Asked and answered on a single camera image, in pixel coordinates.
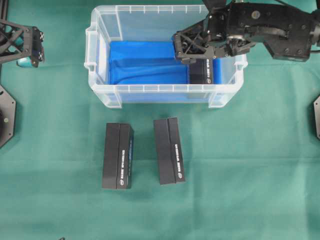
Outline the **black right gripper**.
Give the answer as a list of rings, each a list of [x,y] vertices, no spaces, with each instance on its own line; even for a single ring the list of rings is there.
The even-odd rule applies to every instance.
[[[217,59],[247,54],[255,46],[243,36],[227,34],[232,3],[225,0],[204,0],[205,19],[177,31],[172,36],[175,58],[190,65],[198,59]]]

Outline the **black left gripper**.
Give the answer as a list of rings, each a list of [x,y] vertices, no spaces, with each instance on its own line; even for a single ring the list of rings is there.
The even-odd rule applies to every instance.
[[[37,68],[45,61],[43,47],[44,33],[36,26],[27,26],[7,20],[1,21],[5,26],[4,44],[0,46],[0,63],[16,62],[21,68]]]

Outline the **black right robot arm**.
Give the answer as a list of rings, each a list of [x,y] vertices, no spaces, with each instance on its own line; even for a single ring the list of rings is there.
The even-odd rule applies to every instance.
[[[262,43],[273,59],[305,62],[320,44],[320,10],[276,4],[205,0],[205,19],[177,31],[175,57],[183,64],[247,54]]]

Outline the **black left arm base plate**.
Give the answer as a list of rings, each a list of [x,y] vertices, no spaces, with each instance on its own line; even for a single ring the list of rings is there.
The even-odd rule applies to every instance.
[[[16,118],[15,99],[0,86],[0,147],[2,148],[13,136]]]

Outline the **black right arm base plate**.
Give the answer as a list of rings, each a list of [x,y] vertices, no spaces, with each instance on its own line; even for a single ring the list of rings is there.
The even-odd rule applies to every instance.
[[[313,102],[316,137],[320,140],[320,96]]]

